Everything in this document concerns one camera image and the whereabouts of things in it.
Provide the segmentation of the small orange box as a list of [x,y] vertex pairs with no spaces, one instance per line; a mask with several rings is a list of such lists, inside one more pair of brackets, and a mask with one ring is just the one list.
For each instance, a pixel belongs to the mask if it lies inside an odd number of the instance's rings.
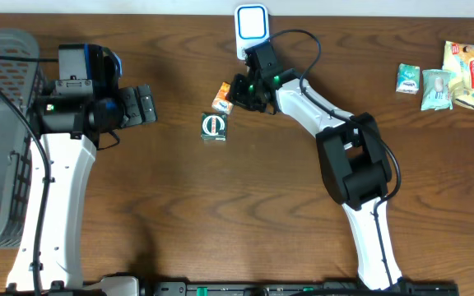
[[231,114],[234,105],[230,102],[229,95],[230,84],[223,82],[211,103],[211,107],[219,113],[224,113],[227,115]]

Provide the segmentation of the black round-logo packet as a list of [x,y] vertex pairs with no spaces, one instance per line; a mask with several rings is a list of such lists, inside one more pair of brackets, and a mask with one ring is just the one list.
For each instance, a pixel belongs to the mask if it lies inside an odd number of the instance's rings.
[[201,138],[205,141],[225,141],[227,136],[227,115],[224,113],[203,113]]

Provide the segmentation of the small teal box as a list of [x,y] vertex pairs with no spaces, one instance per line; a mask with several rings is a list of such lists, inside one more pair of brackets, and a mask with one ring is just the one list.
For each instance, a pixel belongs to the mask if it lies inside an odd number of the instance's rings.
[[415,95],[420,89],[420,68],[401,63],[397,69],[396,92]]

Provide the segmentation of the teal candy pouch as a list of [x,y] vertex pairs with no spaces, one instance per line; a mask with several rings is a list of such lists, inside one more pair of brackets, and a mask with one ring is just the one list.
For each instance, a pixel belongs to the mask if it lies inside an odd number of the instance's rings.
[[453,102],[450,98],[448,83],[452,78],[452,72],[428,69],[422,71],[423,96],[421,111],[452,109]]

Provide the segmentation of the white blue snack bag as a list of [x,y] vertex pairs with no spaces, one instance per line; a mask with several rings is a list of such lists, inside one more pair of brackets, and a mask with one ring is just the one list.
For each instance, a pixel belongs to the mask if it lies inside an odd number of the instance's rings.
[[474,110],[474,44],[446,41],[442,69],[452,72],[448,83],[452,101]]

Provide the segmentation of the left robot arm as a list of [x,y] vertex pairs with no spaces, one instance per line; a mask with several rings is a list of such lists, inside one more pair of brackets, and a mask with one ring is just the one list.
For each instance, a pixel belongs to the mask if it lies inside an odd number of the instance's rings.
[[81,268],[84,196],[100,136],[157,119],[149,85],[119,87],[120,58],[95,44],[58,49],[59,78],[31,105],[31,180],[9,295],[104,294]]

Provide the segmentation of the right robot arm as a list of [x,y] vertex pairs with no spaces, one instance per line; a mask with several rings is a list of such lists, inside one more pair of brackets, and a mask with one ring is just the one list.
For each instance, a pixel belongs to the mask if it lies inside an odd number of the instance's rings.
[[248,111],[272,106],[298,122],[315,141],[323,184],[349,221],[358,277],[371,290],[390,290],[402,277],[388,230],[388,183],[395,159],[382,143],[375,119],[339,109],[293,69],[278,61],[270,42],[244,50],[248,68],[235,76],[231,101]]

